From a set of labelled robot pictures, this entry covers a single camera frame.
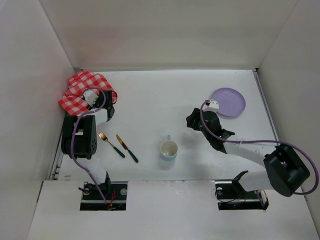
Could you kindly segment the red white checkered cloth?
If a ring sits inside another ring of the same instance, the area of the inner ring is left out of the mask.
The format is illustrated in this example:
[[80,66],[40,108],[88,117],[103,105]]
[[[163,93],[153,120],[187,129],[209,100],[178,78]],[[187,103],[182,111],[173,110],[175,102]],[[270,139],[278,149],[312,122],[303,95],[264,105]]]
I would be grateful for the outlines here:
[[58,101],[59,105],[69,115],[80,115],[87,112],[90,106],[82,98],[86,90],[92,90],[99,96],[99,90],[114,89],[102,74],[80,70],[67,79],[67,91]]

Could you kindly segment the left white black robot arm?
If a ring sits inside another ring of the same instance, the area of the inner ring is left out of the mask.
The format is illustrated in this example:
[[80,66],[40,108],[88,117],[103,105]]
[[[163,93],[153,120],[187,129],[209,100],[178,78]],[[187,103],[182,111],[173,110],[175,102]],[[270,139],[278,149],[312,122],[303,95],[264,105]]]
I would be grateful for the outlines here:
[[105,202],[109,194],[109,176],[98,160],[92,159],[97,151],[97,126],[109,122],[115,113],[113,90],[97,87],[86,89],[80,95],[90,99],[92,106],[83,113],[66,115],[63,120],[61,151],[88,174],[93,182],[92,189]]

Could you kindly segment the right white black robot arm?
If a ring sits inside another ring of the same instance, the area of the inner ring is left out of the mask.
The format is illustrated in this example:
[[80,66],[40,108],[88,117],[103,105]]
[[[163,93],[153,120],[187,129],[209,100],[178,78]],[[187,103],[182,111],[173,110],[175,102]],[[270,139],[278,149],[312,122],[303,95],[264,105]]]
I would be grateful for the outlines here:
[[310,177],[310,171],[295,150],[286,145],[244,143],[234,132],[223,129],[216,113],[195,108],[186,118],[186,125],[200,131],[216,151],[238,156],[262,167],[261,172],[242,171],[233,179],[240,189],[275,190],[285,197],[292,196]]

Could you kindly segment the lilac round plate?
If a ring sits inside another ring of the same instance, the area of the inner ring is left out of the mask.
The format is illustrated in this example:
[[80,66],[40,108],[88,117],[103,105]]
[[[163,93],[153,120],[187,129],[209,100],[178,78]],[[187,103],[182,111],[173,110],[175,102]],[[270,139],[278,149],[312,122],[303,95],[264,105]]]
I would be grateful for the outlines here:
[[215,90],[211,96],[211,100],[218,103],[218,114],[228,118],[236,118],[240,116],[246,108],[246,100],[237,90],[229,87],[222,87]]

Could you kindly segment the light blue mug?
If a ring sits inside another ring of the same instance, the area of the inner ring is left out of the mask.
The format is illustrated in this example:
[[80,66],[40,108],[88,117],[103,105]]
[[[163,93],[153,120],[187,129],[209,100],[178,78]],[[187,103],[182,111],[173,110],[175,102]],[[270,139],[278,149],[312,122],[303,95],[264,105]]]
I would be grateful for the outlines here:
[[167,140],[160,145],[161,157],[167,161],[174,161],[178,154],[178,145],[171,139],[171,136],[167,136]]

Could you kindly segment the aluminium table edge rail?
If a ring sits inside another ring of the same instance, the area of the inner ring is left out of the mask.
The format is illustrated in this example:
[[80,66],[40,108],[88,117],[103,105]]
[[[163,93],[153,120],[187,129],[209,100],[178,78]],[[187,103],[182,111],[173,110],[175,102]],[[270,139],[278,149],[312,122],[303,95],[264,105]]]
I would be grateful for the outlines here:
[[256,85],[258,87],[258,90],[259,90],[259,93],[260,93],[260,96],[261,96],[261,99],[262,99],[262,102],[263,102],[263,105],[264,105],[264,108],[265,108],[265,111],[266,111],[266,114],[267,114],[267,117],[268,117],[268,121],[269,121],[269,124],[270,124],[271,129],[272,129],[273,138],[276,141],[279,141],[279,136],[278,136],[278,133],[276,131],[275,124],[274,124],[274,121],[273,121],[273,118],[272,118],[272,115],[271,115],[271,112],[270,112],[270,109],[269,109],[269,106],[268,106],[268,103],[267,103],[267,100],[266,100],[266,97],[265,97],[265,94],[264,94],[264,91],[263,91],[263,88],[262,88],[262,84],[261,84],[261,81],[260,81],[260,78],[259,78],[258,70],[259,70],[258,68],[254,68],[252,70],[253,76],[255,78],[255,82],[256,82]]

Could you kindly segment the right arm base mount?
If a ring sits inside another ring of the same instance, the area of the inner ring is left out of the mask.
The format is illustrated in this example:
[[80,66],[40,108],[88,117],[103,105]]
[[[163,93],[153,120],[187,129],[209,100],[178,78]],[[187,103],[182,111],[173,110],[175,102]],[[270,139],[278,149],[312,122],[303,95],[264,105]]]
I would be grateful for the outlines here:
[[264,190],[245,191],[240,179],[248,172],[242,171],[233,179],[215,181],[214,195],[220,211],[263,210],[269,207],[269,199]]

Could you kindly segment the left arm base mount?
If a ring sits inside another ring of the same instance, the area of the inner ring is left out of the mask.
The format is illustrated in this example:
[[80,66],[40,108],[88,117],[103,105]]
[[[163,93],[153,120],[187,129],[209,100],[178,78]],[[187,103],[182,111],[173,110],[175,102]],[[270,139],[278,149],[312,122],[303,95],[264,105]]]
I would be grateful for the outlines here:
[[81,211],[125,211],[127,206],[128,182],[109,182],[101,184],[102,198],[95,184],[84,183],[78,188],[82,192]]

